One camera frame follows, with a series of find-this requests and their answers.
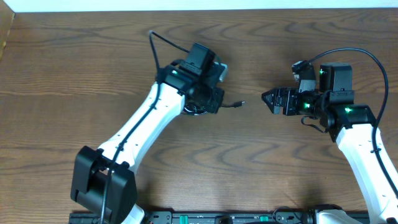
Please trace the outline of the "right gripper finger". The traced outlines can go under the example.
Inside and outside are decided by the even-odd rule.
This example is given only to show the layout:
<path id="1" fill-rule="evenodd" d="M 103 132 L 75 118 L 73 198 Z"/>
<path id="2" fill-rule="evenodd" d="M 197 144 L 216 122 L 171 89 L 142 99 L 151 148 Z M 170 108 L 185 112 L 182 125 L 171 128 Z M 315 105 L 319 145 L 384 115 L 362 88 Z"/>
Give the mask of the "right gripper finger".
<path id="1" fill-rule="evenodd" d="M 262 94 L 261 98 L 263 101 L 276 101 L 279 95 L 279 88 L 273 88 Z"/>
<path id="2" fill-rule="evenodd" d="M 280 106 L 274 100 L 270 100 L 266 104 L 269 107 L 269 109 L 272 112 L 272 114 L 279 114 L 280 113 Z"/>

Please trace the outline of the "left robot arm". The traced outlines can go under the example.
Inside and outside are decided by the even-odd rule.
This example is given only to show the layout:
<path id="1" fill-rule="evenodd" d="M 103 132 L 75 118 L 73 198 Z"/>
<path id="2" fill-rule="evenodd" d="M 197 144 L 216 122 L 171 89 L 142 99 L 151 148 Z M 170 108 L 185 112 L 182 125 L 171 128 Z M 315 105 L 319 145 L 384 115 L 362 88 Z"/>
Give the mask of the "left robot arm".
<path id="1" fill-rule="evenodd" d="M 70 196 L 99 216 L 99 223 L 140 223 L 135 174 L 145 154 L 178 115 L 217 113 L 224 91 L 217 84 L 228 66 L 195 43 L 186 59 L 157 68 L 155 83 L 139 109 L 97 149 L 76 155 Z"/>

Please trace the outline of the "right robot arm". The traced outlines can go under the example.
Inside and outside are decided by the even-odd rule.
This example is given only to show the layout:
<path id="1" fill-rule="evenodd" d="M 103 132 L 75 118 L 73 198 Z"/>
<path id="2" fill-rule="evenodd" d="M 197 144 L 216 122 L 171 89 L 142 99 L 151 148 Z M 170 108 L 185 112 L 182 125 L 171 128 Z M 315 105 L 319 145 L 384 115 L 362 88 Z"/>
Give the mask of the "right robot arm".
<path id="1" fill-rule="evenodd" d="M 353 73 L 347 63 L 320 66 L 299 62 L 294 72 L 298 87 L 279 87 L 264 92 L 262 100 L 274 114 L 300 115 L 318 120 L 347 159 L 366 202 L 370 223 L 397 223 L 397 171 L 381 140 L 376 118 L 368 105 L 354 103 Z"/>

